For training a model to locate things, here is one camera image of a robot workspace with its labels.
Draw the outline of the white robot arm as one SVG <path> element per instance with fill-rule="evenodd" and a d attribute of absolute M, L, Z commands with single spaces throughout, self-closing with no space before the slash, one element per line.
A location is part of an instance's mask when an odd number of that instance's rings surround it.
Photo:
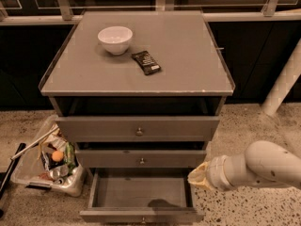
<path fill-rule="evenodd" d="M 243 153 L 203 162 L 187 180 L 192 186 L 219 191 L 240 186 L 301 189 L 301 159 L 273 142 L 260 140 Z"/>

